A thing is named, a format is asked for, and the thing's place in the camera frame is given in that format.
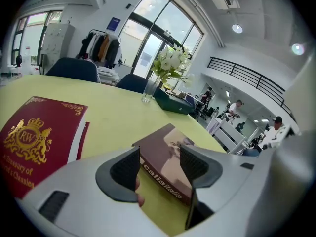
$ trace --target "gold crown emblem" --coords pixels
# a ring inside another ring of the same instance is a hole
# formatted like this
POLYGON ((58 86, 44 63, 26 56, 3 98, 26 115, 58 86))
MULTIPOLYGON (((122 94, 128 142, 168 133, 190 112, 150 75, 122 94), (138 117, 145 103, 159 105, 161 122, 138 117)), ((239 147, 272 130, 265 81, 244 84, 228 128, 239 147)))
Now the gold crown emblem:
POLYGON ((37 128, 41 128, 44 125, 44 121, 41 121, 39 118, 32 118, 29 120, 28 125, 35 126, 37 128))

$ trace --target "hand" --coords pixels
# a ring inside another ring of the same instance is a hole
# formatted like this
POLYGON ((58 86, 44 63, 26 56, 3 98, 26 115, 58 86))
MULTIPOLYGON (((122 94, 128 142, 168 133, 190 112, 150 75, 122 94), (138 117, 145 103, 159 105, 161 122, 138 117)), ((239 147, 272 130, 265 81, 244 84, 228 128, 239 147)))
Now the hand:
MULTIPOLYGON (((136 189, 138 189, 138 187, 140 186, 140 180, 139 177, 136 177, 136 189)), ((138 205, 139 207, 142 207, 145 203, 145 198, 142 195, 137 194, 138 196, 138 205)))

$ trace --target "gold emblem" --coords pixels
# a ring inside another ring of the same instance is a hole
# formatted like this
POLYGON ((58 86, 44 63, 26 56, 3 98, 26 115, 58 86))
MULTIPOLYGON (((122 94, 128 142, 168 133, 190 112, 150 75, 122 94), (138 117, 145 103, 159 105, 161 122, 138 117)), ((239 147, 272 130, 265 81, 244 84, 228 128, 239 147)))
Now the gold emblem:
POLYGON ((47 162, 46 152, 50 150, 52 140, 48 138, 51 128, 40 132, 44 122, 40 118, 32 118, 26 126, 22 119, 16 127, 12 127, 4 140, 4 146, 10 148, 12 153, 18 157, 24 157, 25 160, 32 160, 40 165, 47 162))
POLYGON ((39 97, 31 97, 31 98, 25 103, 25 105, 28 105, 29 103, 32 103, 32 102, 43 102, 43 101, 46 101, 46 99, 42 99, 42 98, 39 98, 39 97))
POLYGON ((61 103, 63 106, 68 107, 70 109, 74 109, 76 114, 75 115, 80 115, 81 111, 83 110, 83 106, 78 106, 78 105, 72 105, 72 104, 66 104, 66 103, 61 103))

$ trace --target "ceiling light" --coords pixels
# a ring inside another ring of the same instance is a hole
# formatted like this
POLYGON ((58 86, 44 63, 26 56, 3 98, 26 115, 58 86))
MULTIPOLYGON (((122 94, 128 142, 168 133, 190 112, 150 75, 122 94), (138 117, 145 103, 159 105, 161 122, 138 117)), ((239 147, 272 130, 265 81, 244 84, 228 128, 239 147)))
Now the ceiling light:
POLYGON ((240 25, 234 24, 232 26, 232 29, 235 33, 241 34, 242 33, 242 27, 240 25))
POLYGON ((305 52, 305 50, 304 50, 303 45, 293 44, 292 45, 292 52, 296 55, 302 55, 305 52))

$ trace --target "blue sign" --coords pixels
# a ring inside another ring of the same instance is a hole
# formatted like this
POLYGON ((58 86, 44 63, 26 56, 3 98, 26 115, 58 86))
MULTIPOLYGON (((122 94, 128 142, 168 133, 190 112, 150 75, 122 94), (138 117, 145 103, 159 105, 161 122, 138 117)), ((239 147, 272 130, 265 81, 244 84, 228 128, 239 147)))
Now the blue sign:
POLYGON ((107 29, 109 29, 110 31, 115 31, 116 28, 118 27, 119 23, 120 23, 120 19, 112 18, 108 24, 107 29))

